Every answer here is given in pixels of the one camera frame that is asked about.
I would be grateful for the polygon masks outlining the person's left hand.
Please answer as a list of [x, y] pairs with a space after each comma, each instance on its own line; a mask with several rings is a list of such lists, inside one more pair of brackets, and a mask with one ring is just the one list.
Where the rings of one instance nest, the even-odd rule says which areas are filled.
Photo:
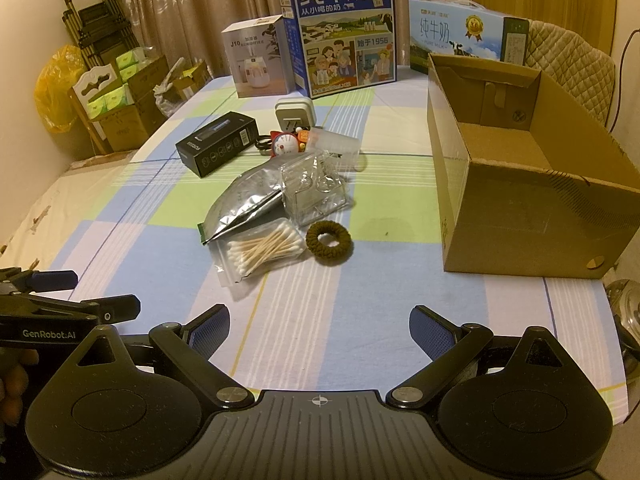
[[1, 423], [16, 426], [23, 411], [22, 395], [28, 387], [26, 366], [39, 362], [32, 349], [1, 348]]

